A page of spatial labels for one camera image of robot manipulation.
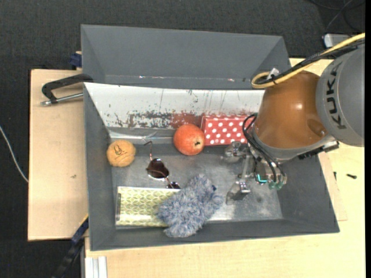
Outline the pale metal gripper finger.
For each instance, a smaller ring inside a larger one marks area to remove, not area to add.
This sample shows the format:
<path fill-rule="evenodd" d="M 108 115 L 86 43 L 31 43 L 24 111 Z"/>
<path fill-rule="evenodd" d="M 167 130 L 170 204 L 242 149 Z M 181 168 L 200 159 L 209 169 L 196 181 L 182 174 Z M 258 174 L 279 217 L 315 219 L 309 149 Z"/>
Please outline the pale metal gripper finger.
<path fill-rule="evenodd" d="M 248 146 L 239 141 L 233 141 L 223 152 L 222 159 L 227 163 L 236 163 L 241 158 L 246 158 Z"/>
<path fill-rule="evenodd" d="M 247 181 L 235 181 L 227 192 L 225 203 L 229 205 L 234 201 L 243 200 L 250 193 L 251 188 Z"/>

